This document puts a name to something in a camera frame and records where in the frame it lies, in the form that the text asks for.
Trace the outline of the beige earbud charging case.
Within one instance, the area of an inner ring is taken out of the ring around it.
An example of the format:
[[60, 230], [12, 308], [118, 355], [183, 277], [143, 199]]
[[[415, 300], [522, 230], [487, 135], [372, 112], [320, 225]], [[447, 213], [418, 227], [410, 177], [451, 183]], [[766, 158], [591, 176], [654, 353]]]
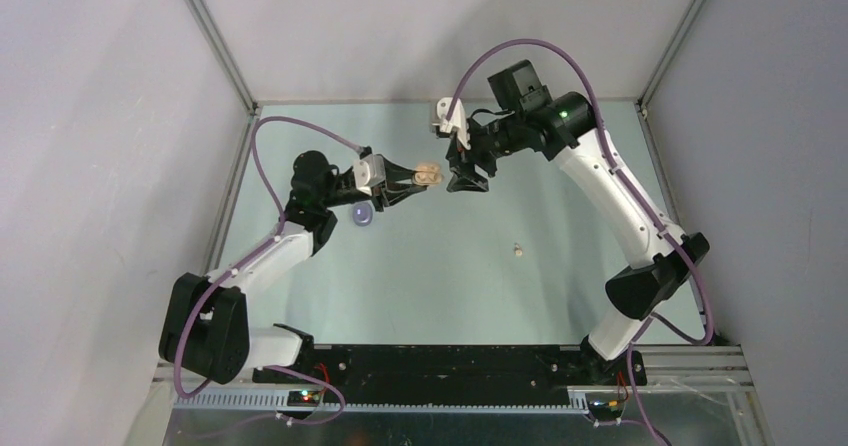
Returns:
[[414, 168], [412, 181], [416, 185], [435, 186], [444, 179], [441, 166], [433, 162], [422, 162]]

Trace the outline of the purple earbud charging case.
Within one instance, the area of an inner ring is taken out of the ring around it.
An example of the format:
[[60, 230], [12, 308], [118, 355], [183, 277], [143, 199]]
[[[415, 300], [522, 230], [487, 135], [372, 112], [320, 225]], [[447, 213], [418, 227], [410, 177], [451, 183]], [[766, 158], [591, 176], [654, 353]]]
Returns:
[[356, 226], [368, 226], [374, 219], [373, 206], [368, 202], [359, 202], [354, 204], [351, 209], [351, 216]]

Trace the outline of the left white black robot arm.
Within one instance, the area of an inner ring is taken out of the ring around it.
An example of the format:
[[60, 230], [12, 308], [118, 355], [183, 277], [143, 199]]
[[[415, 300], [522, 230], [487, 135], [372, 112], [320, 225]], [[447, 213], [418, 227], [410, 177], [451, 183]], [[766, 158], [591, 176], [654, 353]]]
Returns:
[[338, 223], [334, 208], [369, 202], [384, 211], [442, 179], [435, 163], [408, 169], [370, 150], [346, 171], [321, 152], [298, 155], [289, 199], [270, 232], [233, 264], [203, 275], [185, 273], [175, 281], [160, 358], [219, 384], [266, 366], [277, 366], [292, 382], [308, 380], [316, 356], [303, 347], [306, 334], [284, 325], [250, 326], [250, 301], [327, 244]]

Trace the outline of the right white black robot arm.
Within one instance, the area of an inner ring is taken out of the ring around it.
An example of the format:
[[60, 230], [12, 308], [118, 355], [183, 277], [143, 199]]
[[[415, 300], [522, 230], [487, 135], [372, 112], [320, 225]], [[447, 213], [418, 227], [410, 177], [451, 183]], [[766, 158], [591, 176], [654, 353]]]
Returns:
[[532, 63], [522, 60], [489, 77], [500, 112], [481, 124], [459, 100], [436, 106], [436, 133], [450, 141], [451, 192], [486, 192], [497, 161], [530, 149], [569, 176], [606, 220], [627, 266], [605, 284], [610, 305], [584, 341], [585, 377], [606, 384], [622, 369], [620, 356], [656, 307], [691, 277], [709, 250], [700, 233], [670, 220], [631, 178], [594, 107], [578, 92], [551, 96]]

